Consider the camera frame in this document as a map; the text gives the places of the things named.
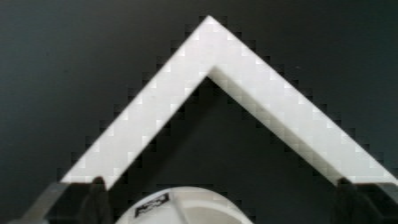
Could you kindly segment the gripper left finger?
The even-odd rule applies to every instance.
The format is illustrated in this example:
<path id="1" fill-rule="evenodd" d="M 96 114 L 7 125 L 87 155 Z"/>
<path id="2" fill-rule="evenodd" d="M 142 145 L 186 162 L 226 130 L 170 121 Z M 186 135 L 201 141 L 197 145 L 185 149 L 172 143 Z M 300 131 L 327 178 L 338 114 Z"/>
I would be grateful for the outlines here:
<path id="1" fill-rule="evenodd" d="M 23 215 L 25 224 L 110 224 L 105 181 L 50 184 Z"/>

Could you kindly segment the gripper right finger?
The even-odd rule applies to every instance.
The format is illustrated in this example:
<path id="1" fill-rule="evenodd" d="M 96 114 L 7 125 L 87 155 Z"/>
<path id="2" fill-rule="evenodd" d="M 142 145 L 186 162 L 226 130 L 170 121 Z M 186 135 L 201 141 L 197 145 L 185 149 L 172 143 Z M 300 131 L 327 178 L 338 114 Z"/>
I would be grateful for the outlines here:
<path id="1" fill-rule="evenodd" d="M 354 183 L 339 179 L 330 224 L 398 224 L 398 186 L 393 183 Z"/>

